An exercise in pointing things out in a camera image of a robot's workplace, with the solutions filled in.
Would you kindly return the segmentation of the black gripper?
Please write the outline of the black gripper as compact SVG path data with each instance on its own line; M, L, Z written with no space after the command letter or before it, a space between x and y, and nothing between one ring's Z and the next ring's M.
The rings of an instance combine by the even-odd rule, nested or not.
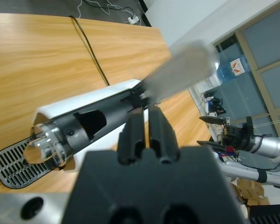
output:
M199 119L208 124L224 124L224 119L220 117L201 116L199 117ZM208 146L213 151L221 151L221 145L216 142L198 140L197 143L200 146ZM246 117L246 122L243 124L242 128L225 125L222 135L222 144L225 146L233 147L236 150L250 151L254 146L252 118Z

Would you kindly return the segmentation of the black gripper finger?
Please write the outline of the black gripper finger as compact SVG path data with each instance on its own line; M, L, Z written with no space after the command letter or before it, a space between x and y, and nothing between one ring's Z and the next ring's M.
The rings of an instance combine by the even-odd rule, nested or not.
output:
M131 165L138 162L145 147L144 112L133 112L119 134L119 163Z
M180 153L175 132L157 106L148 108L149 145L162 164L172 164L179 160Z

